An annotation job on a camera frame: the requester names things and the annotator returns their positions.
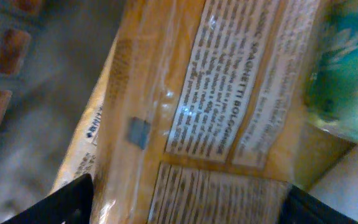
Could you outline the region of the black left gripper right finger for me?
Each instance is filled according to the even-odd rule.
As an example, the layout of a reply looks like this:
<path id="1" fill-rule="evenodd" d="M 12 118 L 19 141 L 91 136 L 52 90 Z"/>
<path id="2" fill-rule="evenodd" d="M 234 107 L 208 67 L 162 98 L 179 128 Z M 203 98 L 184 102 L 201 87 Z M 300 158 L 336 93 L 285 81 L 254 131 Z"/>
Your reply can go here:
<path id="1" fill-rule="evenodd" d="M 292 186 L 280 211 L 278 224 L 358 224 L 307 192 Z"/>

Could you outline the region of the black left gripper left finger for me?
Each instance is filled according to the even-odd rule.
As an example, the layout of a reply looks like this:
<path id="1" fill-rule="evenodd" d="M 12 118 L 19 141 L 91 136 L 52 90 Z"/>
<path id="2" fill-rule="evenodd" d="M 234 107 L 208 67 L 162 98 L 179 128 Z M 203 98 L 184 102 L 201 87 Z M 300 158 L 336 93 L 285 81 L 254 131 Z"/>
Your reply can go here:
<path id="1" fill-rule="evenodd" d="M 83 174 L 3 224 L 89 224 L 93 195 L 91 175 Z"/>

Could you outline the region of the teal wet wipes pack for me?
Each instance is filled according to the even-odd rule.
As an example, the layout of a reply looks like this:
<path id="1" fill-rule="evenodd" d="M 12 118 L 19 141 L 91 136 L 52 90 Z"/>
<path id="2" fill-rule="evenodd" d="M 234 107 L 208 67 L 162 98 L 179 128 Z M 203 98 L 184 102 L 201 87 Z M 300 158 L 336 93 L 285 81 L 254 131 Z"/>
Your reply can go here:
<path id="1" fill-rule="evenodd" d="M 332 1 L 306 94 L 310 123 L 358 144 L 358 1 Z"/>

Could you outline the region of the orange spaghetti packet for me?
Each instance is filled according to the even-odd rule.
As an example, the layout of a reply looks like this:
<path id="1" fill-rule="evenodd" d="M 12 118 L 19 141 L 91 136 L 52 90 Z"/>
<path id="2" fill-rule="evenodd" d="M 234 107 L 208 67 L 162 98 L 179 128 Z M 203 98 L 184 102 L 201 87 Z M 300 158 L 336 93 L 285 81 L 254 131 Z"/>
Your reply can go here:
<path id="1" fill-rule="evenodd" d="M 54 189 L 92 223 L 275 223 L 352 147 L 308 122 L 326 1 L 128 1 Z"/>

